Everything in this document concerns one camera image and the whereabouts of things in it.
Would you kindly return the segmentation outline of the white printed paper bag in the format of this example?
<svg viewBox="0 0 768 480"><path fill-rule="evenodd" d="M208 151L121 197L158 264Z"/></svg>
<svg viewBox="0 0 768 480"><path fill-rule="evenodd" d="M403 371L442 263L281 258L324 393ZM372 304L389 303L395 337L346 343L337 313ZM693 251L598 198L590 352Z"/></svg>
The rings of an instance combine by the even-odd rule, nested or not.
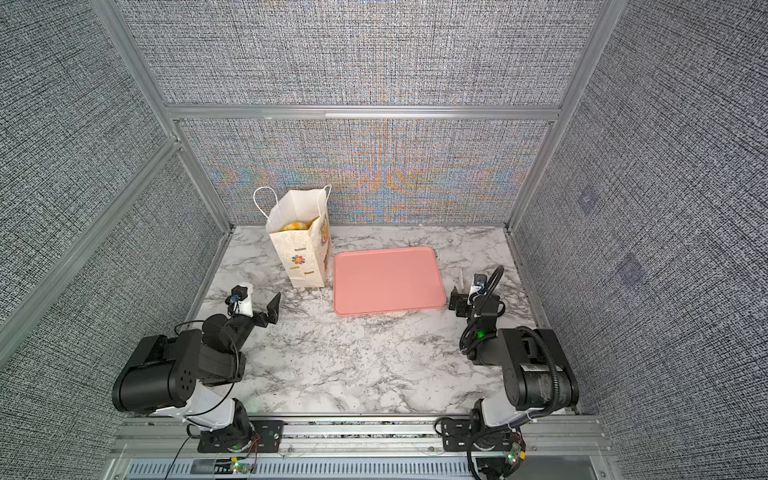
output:
<svg viewBox="0 0 768 480"><path fill-rule="evenodd" d="M294 288L326 286L331 250L331 192L331 184L312 190L288 190L282 198L269 186L253 191L253 203L266 219L266 232ZM284 226L297 221L311 222L311 228L281 232Z"/></svg>

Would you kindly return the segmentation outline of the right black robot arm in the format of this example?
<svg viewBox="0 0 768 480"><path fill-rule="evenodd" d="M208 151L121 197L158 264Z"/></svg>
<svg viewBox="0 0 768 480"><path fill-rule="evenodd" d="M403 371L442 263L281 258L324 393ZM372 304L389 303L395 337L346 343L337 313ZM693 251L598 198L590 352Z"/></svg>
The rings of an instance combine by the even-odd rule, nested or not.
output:
<svg viewBox="0 0 768 480"><path fill-rule="evenodd" d="M466 420L443 416L433 428L449 452L466 456L474 479L506 479L523 463L522 427L575 406L579 387L551 329L502 327L500 297L488 288L451 292L448 308L467 320L460 352L478 366L501 369L499 391L477 400Z"/></svg>

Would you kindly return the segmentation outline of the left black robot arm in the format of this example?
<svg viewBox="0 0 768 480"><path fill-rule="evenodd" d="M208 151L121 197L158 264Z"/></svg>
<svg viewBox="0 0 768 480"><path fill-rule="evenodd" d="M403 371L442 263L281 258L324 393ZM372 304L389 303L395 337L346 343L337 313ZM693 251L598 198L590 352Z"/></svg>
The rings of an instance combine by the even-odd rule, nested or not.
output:
<svg viewBox="0 0 768 480"><path fill-rule="evenodd" d="M277 323L280 302L276 294L264 312L255 312L249 287L237 285L225 299L225 314L175 337L141 339L113 385L114 407L179 420L200 453L277 452L284 423L252 421L233 391L245 375L244 344L254 328Z"/></svg>

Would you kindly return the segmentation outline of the twisted yellow fake bread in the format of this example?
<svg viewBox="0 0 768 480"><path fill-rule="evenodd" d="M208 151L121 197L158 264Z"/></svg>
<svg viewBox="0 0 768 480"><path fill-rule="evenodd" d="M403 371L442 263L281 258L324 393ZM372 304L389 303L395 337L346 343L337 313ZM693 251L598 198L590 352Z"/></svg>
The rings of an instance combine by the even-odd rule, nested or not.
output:
<svg viewBox="0 0 768 480"><path fill-rule="evenodd" d="M309 230L311 228L311 225L312 225L311 222L297 221L284 226L281 229L281 232Z"/></svg>

